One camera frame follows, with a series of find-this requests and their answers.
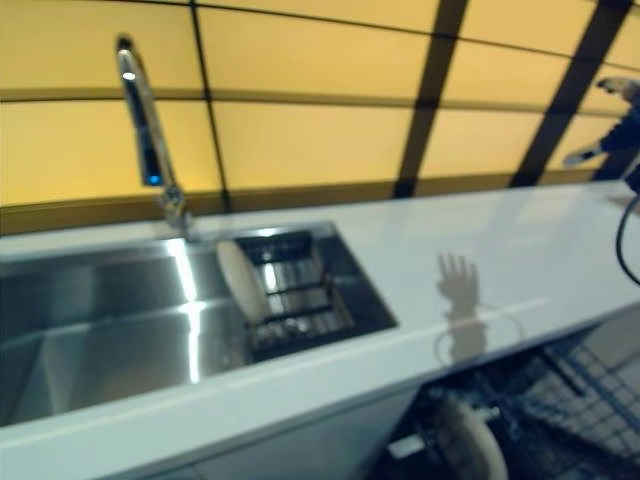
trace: wire basket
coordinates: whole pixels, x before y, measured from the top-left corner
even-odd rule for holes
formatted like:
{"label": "wire basket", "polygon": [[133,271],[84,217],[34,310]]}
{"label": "wire basket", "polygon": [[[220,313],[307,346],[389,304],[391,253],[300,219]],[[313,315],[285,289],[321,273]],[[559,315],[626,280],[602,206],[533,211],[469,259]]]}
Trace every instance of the wire basket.
{"label": "wire basket", "polygon": [[640,479],[640,397],[589,350],[588,333],[423,387],[411,416],[429,461],[444,463],[430,419],[453,397],[486,421],[510,479]]}

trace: stainless steel sink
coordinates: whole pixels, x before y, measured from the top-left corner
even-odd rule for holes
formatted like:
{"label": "stainless steel sink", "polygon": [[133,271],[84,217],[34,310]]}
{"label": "stainless steel sink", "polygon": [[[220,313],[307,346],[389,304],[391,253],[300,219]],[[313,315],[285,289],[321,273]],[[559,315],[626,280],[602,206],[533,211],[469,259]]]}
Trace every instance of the stainless steel sink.
{"label": "stainless steel sink", "polygon": [[[268,293],[249,327],[215,243]],[[330,223],[150,241],[0,268],[0,425],[184,383],[395,325]]]}

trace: yellow backsplash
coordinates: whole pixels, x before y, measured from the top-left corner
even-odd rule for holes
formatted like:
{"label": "yellow backsplash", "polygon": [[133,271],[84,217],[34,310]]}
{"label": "yellow backsplash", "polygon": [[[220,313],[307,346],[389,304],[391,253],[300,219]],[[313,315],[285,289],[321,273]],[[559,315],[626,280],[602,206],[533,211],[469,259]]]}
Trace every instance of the yellow backsplash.
{"label": "yellow backsplash", "polygon": [[[439,5],[0,0],[0,205],[154,195],[140,182],[116,72],[121,32],[142,55],[187,192],[220,192],[220,161],[232,197],[393,184]],[[437,111],[417,179],[514,175],[595,8],[584,0],[468,1],[459,39],[438,37],[455,49],[441,97],[419,105]],[[640,76],[639,22],[635,8],[599,75]],[[545,175],[625,108],[589,90]]]}

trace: yellow glass panel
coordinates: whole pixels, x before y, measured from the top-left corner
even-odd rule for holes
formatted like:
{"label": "yellow glass panel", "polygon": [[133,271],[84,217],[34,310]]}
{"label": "yellow glass panel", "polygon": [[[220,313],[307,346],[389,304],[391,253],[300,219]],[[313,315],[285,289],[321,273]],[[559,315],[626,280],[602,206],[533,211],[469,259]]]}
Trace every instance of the yellow glass panel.
{"label": "yellow glass panel", "polygon": [[[604,137],[618,122],[615,118],[576,115],[569,124],[553,155],[547,163],[547,170],[564,170],[564,158],[574,150],[586,147]],[[598,155],[573,169],[595,170],[602,165],[606,154]]]}
{"label": "yellow glass panel", "polygon": [[200,0],[200,4],[255,8],[269,12],[309,15],[351,22],[430,31],[437,0]]}
{"label": "yellow glass panel", "polygon": [[536,113],[441,109],[419,176],[515,172],[541,119]]}
{"label": "yellow glass panel", "polygon": [[404,108],[214,102],[232,189],[394,180]]}
{"label": "yellow glass panel", "polygon": [[201,88],[188,8],[24,0],[4,2],[0,9],[3,93],[119,90],[115,38],[121,32],[136,41],[156,92]]}
{"label": "yellow glass panel", "polygon": [[[121,101],[0,106],[0,203],[149,195]],[[187,191],[220,182],[204,102],[158,102],[175,174]]]}
{"label": "yellow glass panel", "polygon": [[580,112],[607,112],[614,115],[624,115],[629,110],[629,103],[624,101],[620,95],[610,95],[601,88],[596,87],[596,83],[605,77],[640,78],[640,73],[601,65],[594,78],[593,85],[591,85],[580,104]]}
{"label": "yellow glass panel", "polygon": [[640,68],[640,12],[638,8],[632,9],[627,14],[609,49],[607,61],[627,67]]}
{"label": "yellow glass panel", "polygon": [[428,39],[254,13],[200,9],[212,87],[412,99]]}
{"label": "yellow glass panel", "polygon": [[545,109],[569,60],[459,41],[443,100]]}
{"label": "yellow glass panel", "polygon": [[596,2],[472,0],[461,36],[572,55]]}

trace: chrome faucet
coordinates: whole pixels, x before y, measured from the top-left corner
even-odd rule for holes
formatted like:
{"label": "chrome faucet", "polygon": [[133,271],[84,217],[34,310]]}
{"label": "chrome faucet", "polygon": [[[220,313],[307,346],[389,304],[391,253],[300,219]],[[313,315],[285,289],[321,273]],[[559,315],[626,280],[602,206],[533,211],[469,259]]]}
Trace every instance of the chrome faucet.
{"label": "chrome faucet", "polygon": [[173,174],[169,150],[154,106],[153,93],[133,40],[124,34],[116,40],[118,71],[136,130],[138,160],[143,185],[164,187],[159,203],[164,216],[187,241],[192,241],[184,192]]}

